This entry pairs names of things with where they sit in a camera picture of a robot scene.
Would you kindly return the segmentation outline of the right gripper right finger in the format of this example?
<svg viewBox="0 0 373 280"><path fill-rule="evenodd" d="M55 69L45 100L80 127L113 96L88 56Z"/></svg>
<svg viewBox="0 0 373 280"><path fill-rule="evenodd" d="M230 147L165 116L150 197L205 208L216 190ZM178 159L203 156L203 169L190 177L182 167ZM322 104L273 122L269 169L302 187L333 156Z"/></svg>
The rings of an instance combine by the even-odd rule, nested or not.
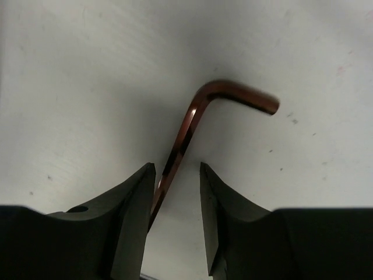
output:
<svg viewBox="0 0 373 280"><path fill-rule="evenodd" d="M207 163L200 164L199 180L207 272L212 276L224 260L228 221L253 222L270 211L228 186Z"/></svg>

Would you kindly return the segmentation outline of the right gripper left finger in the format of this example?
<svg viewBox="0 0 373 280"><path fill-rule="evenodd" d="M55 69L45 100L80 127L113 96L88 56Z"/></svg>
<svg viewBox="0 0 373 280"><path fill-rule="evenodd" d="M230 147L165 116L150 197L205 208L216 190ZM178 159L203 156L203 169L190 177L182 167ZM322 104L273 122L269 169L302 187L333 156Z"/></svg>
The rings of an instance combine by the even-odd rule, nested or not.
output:
<svg viewBox="0 0 373 280"><path fill-rule="evenodd" d="M140 274L155 176L155 165L147 163L101 195L49 214L80 273Z"/></svg>

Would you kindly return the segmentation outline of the large brown hex key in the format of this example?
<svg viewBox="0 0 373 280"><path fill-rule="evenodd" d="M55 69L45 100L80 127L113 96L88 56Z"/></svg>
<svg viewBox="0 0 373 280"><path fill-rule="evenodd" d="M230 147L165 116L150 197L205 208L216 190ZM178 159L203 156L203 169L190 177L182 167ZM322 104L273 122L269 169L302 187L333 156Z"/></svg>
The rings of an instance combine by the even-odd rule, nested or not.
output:
<svg viewBox="0 0 373 280"><path fill-rule="evenodd" d="M280 106L280 100L271 94L235 81L218 79L203 85L194 95L186 111L156 187L149 227L153 225L203 113L216 99L237 102L270 116L274 115Z"/></svg>

